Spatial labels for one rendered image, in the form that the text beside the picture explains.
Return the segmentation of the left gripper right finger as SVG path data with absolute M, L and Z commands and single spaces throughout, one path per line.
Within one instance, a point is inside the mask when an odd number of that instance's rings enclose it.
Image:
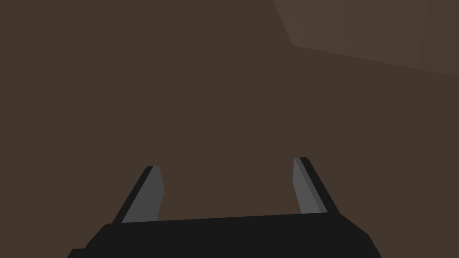
M 308 158 L 294 158 L 292 183 L 302 214 L 339 214 L 336 204 Z

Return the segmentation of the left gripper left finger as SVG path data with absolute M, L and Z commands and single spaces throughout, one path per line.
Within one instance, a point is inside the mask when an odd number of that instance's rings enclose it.
M 160 167 L 146 167 L 115 216 L 113 223 L 157 221 L 164 190 Z

